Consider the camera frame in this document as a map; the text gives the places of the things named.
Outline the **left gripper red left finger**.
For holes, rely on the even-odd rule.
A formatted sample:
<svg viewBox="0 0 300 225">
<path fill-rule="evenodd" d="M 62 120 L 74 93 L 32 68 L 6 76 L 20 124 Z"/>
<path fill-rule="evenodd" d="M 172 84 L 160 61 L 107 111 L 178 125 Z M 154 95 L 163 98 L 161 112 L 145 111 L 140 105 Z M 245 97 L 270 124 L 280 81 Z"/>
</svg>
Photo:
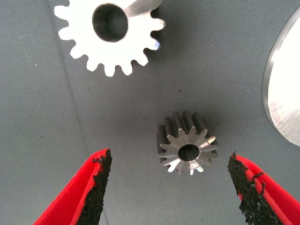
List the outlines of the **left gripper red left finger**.
<svg viewBox="0 0 300 225">
<path fill-rule="evenodd" d="M 92 154 L 34 224 L 98 225 L 111 163 L 109 149 Z"/>
</svg>

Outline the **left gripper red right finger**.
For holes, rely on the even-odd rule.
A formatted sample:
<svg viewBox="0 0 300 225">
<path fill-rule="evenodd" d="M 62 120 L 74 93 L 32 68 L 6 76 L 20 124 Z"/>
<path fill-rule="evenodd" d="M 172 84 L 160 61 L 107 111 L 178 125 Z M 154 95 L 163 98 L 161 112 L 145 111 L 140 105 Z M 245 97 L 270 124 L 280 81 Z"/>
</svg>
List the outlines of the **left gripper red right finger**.
<svg viewBox="0 0 300 225">
<path fill-rule="evenodd" d="M 298 225 L 300 202 L 251 160 L 233 153 L 228 171 L 249 225 Z"/>
</svg>

